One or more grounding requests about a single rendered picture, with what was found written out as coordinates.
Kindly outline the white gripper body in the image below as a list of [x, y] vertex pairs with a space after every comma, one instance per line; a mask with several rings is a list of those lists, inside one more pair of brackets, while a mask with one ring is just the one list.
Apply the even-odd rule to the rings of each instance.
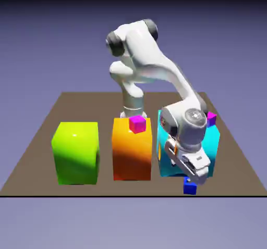
[[196, 153], [179, 150], [177, 154], [177, 166], [197, 185], [205, 183], [208, 177], [210, 163], [210, 159], [207, 157], [203, 148]]

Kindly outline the large cyan box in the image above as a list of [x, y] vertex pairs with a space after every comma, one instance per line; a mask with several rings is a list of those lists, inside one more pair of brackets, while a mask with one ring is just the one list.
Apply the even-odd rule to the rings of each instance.
[[[163, 130], [162, 126], [160, 125], [160, 113], [161, 110], [158, 111], [157, 117], [157, 143], [156, 143], [156, 152], [159, 161], [159, 170], [160, 175], [162, 177], [184, 177], [185, 174], [178, 166], [172, 166], [171, 161], [164, 150], [164, 145], [168, 139], [168, 133]], [[216, 125], [212, 125], [208, 127], [204, 139], [202, 141], [202, 147], [210, 159], [210, 166], [209, 166], [209, 173], [208, 177], [213, 176], [215, 160], [217, 155], [217, 149], [219, 146], [220, 140], [220, 132]]]

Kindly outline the small purple cube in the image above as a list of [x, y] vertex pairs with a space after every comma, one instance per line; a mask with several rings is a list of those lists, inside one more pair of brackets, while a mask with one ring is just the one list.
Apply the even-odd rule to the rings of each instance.
[[217, 114], [209, 111], [207, 114], [207, 127], [209, 128], [216, 125], [216, 119], [217, 119]]

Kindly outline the small magenta cube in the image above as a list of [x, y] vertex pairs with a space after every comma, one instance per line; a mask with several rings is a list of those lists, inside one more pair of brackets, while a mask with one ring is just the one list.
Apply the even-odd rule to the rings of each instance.
[[134, 133], [146, 131], [146, 119], [141, 115], [132, 116], [129, 118], [129, 129]]

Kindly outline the large green box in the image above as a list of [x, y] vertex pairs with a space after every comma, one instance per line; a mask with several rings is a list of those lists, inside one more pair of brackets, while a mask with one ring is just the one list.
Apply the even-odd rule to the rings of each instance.
[[51, 140], [60, 185], [95, 185], [100, 147], [97, 122], [60, 122]]

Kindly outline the large orange box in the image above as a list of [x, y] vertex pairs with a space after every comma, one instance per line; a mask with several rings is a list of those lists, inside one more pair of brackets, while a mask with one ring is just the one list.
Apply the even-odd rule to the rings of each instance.
[[152, 167], [152, 128], [134, 133], [128, 118], [114, 118], [112, 132], [113, 178], [118, 181], [149, 181]]

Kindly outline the small blue cube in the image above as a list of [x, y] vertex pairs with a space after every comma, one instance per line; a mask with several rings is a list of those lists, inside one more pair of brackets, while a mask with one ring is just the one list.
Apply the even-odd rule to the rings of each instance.
[[189, 177], [184, 177], [183, 193], [188, 195], [196, 195], [197, 193], [197, 185]]

